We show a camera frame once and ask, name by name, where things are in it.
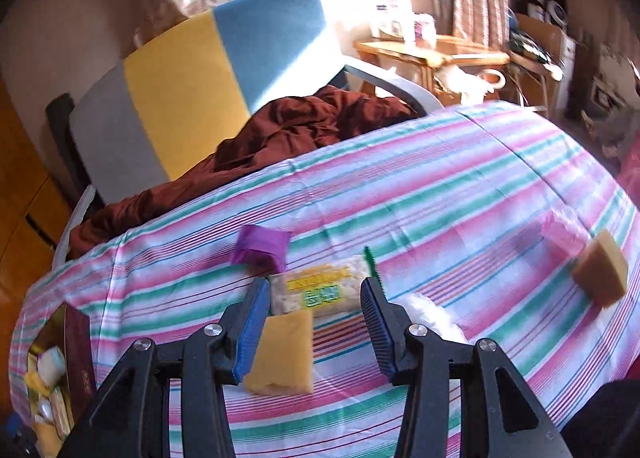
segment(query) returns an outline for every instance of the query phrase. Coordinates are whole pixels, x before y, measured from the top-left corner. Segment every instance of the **white crumpled item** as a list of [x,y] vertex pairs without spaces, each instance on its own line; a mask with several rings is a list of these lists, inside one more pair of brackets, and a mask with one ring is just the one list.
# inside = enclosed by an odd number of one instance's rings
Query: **white crumpled item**
[[446,310],[442,306],[437,306],[428,297],[409,293],[398,297],[393,303],[404,308],[412,323],[427,326],[446,341],[468,344],[465,334],[453,323],[453,319]]

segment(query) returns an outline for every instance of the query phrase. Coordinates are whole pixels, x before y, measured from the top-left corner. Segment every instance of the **brown cloth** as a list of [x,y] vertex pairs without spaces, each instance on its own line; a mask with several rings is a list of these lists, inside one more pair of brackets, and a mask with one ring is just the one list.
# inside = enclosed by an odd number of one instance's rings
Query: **brown cloth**
[[256,112],[235,138],[180,178],[108,205],[71,231],[72,257],[143,225],[229,182],[288,158],[418,114],[395,97],[326,86],[314,96],[286,97]]

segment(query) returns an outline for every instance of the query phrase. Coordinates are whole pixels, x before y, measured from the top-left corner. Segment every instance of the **multicolored chair backrest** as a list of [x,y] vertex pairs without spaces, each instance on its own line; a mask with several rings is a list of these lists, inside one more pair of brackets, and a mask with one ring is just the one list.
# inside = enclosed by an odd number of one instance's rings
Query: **multicolored chair backrest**
[[235,0],[171,28],[96,82],[70,127],[105,203],[174,180],[267,102],[344,67],[320,0]]

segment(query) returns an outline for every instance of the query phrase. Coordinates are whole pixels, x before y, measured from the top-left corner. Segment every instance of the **striped tablecloth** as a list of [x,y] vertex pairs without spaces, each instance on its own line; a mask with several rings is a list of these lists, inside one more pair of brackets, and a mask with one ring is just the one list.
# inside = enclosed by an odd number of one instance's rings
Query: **striped tablecloth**
[[[629,261],[629,291],[601,311],[569,260],[540,234],[553,206],[609,229]],[[95,248],[29,291],[10,355],[15,409],[28,418],[26,351],[66,300],[91,319],[98,383],[142,335],[182,339],[219,319],[252,276],[230,257],[241,225],[292,231],[289,269],[372,247],[390,299],[443,305],[467,338],[497,340],[560,427],[640,350],[640,224],[613,178],[573,139],[504,103],[457,108],[287,160]],[[226,388],[238,456],[386,457],[405,388],[385,383],[360,313],[316,320],[315,392],[259,397]],[[449,450],[460,445],[452,387]],[[171,446],[181,455],[179,391]]]

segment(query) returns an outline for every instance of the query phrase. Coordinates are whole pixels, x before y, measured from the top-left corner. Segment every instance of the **screw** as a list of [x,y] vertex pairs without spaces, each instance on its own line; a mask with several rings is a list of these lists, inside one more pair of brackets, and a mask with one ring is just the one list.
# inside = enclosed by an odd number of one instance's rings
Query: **screw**
[[498,348],[498,345],[491,339],[480,339],[478,341],[478,346],[480,346],[481,350],[490,353],[494,352]]
[[138,339],[136,342],[133,343],[133,347],[139,352],[145,352],[151,347],[151,339],[142,337],[142,339]]
[[423,326],[421,324],[412,324],[409,326],[409,333],[411,335],[415,335],[416,337],[424,337],[427,335],[427,326]]
[[220,335],[220,333],[222,333],[222,326],[220,326],[219,324],[207,324],[204,327],[204,333],[205,335],[208,335],[209,337],[215,337],[216,335]]

